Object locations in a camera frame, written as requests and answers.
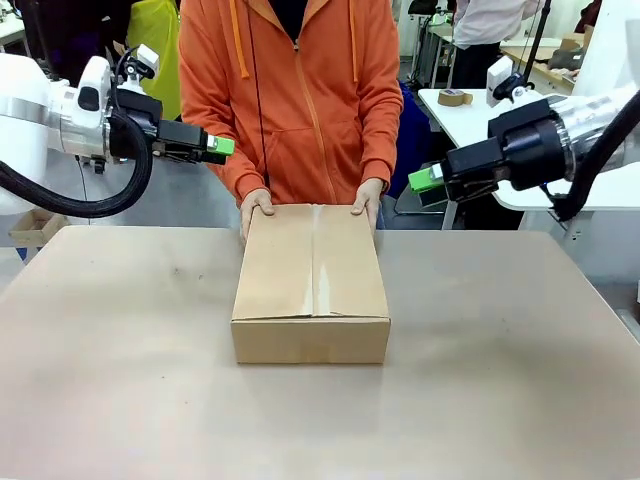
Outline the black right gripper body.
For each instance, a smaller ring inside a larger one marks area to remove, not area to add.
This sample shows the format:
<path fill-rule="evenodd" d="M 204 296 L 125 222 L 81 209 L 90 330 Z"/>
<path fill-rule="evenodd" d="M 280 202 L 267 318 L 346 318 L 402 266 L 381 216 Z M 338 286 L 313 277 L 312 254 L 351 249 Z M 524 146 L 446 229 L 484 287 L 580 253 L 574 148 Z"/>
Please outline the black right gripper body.
<path fill-rule="evenodd" d="M 444 159 L 449 200 L 472 200 L 498 190 L 503 153 L 495 137 L 450 150 Z"/>

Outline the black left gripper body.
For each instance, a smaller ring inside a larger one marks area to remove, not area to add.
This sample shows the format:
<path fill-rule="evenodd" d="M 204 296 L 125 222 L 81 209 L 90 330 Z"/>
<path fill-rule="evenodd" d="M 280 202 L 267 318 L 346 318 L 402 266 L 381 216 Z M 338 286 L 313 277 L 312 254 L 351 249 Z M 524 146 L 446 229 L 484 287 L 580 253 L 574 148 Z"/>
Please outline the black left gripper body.
<path fill-rule="evenodd" d="M 208 148 L 208 134 L 198 126 L 178 121 L 160 120 L 154 142 L 168 147 L 206 150 Z"/>

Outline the large brown cardboard box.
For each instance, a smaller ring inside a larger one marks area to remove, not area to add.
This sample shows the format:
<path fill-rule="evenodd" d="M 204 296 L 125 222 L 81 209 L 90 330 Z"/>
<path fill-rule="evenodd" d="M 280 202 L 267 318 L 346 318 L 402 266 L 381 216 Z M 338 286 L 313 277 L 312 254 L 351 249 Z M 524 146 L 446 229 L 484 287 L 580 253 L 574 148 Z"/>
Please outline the large brown cardboard box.
<path fill-rule="evenodd" d="M 390 328 L 366 214 L 254 210 L 231 318 L 238 363 L 381 365 Z"/>

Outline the person's left forearm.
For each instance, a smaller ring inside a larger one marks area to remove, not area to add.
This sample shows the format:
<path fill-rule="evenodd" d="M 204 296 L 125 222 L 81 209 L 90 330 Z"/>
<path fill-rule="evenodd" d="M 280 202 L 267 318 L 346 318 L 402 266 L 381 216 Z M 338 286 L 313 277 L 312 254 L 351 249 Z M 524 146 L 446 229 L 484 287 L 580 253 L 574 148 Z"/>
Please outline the person's left forearm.
<path fill-rule="evenodd" d="M 374 103 L 366 104 L 363 117 L 363 153 L 360 162 L 361 180 L 377 179 L 385 192 L 397 162 L 397 137 L 403 98 L 398 92 L 385 94 Z"/>

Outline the person's right forearm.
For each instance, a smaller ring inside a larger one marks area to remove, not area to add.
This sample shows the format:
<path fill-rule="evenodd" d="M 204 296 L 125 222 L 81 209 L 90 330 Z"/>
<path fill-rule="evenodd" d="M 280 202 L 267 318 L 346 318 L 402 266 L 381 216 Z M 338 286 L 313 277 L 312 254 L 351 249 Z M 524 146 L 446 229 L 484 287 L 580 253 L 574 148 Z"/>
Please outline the person's right forearm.
<path fill-rule="evenodd" d="M 207 133 L 234 142 L 234 152 L 223 165 L 214 165 L 212 171 L 222 181 L 227 190 L 240 204 L 253 191 L 266 190 L 263 176 L 256 163 L 251 160 L 241 146 L 239 133 L 235 128 L 233 110 L 226 104 L 206 106 L 203 103 L 182 101 L 182 119 L 185 123 L 202 127 Z"/>

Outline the small open cardboard box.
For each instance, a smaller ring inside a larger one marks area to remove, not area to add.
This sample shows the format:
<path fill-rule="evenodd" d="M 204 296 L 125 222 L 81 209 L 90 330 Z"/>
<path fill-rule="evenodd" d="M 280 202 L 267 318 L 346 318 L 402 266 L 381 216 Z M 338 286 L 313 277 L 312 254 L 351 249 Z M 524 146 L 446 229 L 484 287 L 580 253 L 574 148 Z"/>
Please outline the small open cardboard box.
<path fill-rule="evenodd" d="M 9 231 L 9 236 L 17 247 L 43 247 L 69 224 L 64 215 L 36 208 L 20 218 Z"/>

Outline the person's left hand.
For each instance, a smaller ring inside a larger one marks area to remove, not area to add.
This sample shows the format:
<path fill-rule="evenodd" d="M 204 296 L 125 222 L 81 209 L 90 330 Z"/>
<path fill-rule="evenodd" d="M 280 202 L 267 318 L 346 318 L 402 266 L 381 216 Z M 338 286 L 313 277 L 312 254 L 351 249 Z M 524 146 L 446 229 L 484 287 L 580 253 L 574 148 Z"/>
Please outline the person's left hand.
<path fill-rule="evenodd" d="M 379 178 L 365 180 L 357 189 L 356 198 L 351 207 L 352 215 L 365 214 L 367 216 L 372 232 L 376 230 L 384 186 L 385 183 Z"/>

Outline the person's right hand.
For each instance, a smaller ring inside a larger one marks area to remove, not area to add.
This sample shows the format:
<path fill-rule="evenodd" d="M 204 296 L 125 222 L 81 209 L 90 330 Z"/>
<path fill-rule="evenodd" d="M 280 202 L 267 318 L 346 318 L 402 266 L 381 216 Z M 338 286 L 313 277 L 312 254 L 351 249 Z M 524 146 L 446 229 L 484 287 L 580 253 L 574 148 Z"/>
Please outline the person's right hand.
<path fill-rule="evenodd" d="M 255 208 L 258 208 L 266 216 L 272 216 L 275 213 L 268 190 L 255 189 L 248 193 L 240 204 L 241 238 L 243 241 L 248 238 Z"/>

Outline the blue chair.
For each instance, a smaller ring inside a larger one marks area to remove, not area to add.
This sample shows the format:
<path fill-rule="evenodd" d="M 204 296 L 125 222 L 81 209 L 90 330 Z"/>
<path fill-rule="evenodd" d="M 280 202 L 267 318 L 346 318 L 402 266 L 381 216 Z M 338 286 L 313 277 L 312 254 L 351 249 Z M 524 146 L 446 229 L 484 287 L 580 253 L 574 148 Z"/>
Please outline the blue chair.
<path fill-rule="evenodd" d="M 396 142 L 397 161 L 387 195 L 398 199 L 409 184 L 409 175 L 420 170 L 427 161 L 431 128 L 429 117 L 416 103 L 412 91 L 399 83 L 404 109 L 399 117 Z"/>

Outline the black left wrist adapter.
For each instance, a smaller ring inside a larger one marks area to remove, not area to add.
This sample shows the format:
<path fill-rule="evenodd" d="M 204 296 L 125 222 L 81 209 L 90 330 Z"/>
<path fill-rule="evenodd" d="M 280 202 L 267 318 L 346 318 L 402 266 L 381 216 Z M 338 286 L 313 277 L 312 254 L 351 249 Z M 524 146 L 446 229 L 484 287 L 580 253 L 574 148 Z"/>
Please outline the black left wrist adapter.
<path fill-rule="evenodd" d="M 130 89 L 118 87 L 111 100 L 112 112 L 132 120 L 153 144 L 157 140 L 159 123 L 162 119 L 162 102 Z"/>

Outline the black wrist adapter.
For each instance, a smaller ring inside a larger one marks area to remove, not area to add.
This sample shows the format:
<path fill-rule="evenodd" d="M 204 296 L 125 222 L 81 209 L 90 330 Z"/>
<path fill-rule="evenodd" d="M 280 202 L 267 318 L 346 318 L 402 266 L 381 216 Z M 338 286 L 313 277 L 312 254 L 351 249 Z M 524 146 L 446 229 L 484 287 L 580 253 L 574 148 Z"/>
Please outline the black wrist adapter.
<path fill-rule="evenodd" d="M 132 120 L 153 144 L 157 140 L 159 123 L 162 119 L 162 102 L 130 89 L 118 87 L 111 100 L 112 112 Z"/>
<path fill-rule="evenodd" d="M 488 122 L 501 160 L 495 179 L 508 181 L 517 191 L 538 187 L 565 176 L 568 147 L 561 138 L 559 114 L 546 98 L 500 114 Z"/>

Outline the black right wrist adapter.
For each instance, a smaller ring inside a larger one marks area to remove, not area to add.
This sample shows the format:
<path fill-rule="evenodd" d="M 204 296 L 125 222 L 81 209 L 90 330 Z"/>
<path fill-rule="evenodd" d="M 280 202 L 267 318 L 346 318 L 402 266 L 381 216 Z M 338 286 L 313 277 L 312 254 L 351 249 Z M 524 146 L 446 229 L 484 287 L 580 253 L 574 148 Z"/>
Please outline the black right wrist adapter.
<path fill-rule="evenodd" d="M 508 181 L 517 191 L 538 187 L 565 176 L 568 147 L 561 138 L 559 114 L 546 98 L 500 114 L 488 122 L 501 160 L 495 179 Z"/>

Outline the brown packing tape roll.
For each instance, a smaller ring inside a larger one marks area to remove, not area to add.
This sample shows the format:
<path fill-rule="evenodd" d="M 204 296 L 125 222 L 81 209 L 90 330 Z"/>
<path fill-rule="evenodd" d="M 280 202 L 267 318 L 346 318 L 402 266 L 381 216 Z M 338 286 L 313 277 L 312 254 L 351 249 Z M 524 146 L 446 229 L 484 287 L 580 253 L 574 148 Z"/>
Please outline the brown packing tape roll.
<path fill-rule="evenodd" d="M 457 89 L 441 89 L 438 92 L 437 102 L 446 107 L 470 105 L 473 102 L 473 95 Z"/>

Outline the orange hoodie torso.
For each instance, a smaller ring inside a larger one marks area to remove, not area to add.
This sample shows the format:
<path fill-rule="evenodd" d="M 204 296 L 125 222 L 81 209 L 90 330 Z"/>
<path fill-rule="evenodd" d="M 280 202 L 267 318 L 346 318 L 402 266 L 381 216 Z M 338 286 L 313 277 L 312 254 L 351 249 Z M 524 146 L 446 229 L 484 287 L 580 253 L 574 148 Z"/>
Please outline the orange hoodie torso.
<path fill-rule="evenodd" d="M 181 102 L 231 107 L 273 202 L 352 203 L 366 104 L 401 94 L 390 0 L 307 0 L 296 37 L 269 0 L 182 0 L 180 20 Z"/>

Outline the yellow-green garment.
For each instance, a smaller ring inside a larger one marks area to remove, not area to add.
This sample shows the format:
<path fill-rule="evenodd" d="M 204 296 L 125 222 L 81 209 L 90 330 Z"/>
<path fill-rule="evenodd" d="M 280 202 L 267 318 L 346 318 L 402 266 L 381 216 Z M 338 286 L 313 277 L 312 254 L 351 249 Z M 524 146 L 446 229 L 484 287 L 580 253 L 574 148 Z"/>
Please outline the yellow-green garment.
<path fill-rule="evenodd" d="M 175 0 L 139 0 L 131 6 L 127 42 L 144 44 L 159 55 L 153 79 L 141 81 L 144 91 L 163 104 L 163 118 L 175 120 L 181 114 L 179 79 L 180 19 Z"/>

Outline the wooden top workbench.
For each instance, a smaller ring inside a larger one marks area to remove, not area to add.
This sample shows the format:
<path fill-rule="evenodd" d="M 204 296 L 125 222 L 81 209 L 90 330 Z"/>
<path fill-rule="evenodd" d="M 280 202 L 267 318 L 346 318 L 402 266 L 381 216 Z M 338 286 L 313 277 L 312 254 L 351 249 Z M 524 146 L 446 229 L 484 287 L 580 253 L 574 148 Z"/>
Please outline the wooden top workbench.
<path fill-rule="evenodd" d="M 514 62 L 514 67 L 523 73 L 529 60 L 533 42 L 533 39 L 527 38 L 504 41 L 501 44 L 501 52 L 510 57 Z M 565 39 L 542 38 L 529 75 L 529 81 L 534 84 L 535 89 L 541 94 L 570 95 L 575 81 L 569 74 L 563 74 L 560 70 L 550 70 L 546 61 L 561 47 L 582 46 L 583 36 L 581 34 L 570 34 Z"/>

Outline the bystander in white shirt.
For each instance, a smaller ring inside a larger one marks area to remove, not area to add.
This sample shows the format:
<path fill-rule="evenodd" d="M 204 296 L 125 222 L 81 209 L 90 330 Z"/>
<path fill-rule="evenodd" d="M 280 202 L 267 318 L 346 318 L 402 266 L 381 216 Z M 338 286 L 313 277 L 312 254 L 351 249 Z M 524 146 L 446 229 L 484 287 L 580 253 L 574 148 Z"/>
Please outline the bystander in white shirt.
<path fill-rule="evenodd" d="M 453 19 L 456 59 L 451 87 L 484 89 L 500 45 L 542 8 L 541 0 L 457 0 Z"/>

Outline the black tripod pole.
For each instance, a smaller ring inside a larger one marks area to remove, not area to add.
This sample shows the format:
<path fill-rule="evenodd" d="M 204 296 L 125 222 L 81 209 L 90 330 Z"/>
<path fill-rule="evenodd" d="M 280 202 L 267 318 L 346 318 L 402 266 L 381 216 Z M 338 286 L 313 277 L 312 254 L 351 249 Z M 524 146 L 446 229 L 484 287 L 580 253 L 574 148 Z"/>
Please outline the black tripod pole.
<path fill-rule="evenodd" d="M 532 47 L 530 49 L 530 53 L 529 53 L 529 57 L 528 57 L 528 60 L 527 60 L 527 64 L 526 64 L 526 67 L 525 67 L 525 70 L 524 70 L 524 73 L 523 73 L 524 79 L 526 81 L 529 80 L 531 71 L 533 69 L 534 62 L 536 60 L 536 54 L 537 54 L 537 51 L 539 49 L 540 42 L 541 42 L 541 39 L 542 39 L 542 36 L 543 36 L 543 33 L 544 33 L 544 29 L 545 29 L 545 26 L 546 26 L 547 18 L 549 16 L 550 11 L 551 11 L 551 1 L 552 0 L 545 0 L 544 5 L 543 5 L 543 7 L 541 9 L 540 18 L 539 18 L 539 22 L 538 22 L 538 27 L 537 27 L 536 34 L 535 34 L 535 37 L 534 37 L 534 42 L 533 42 Z"/>

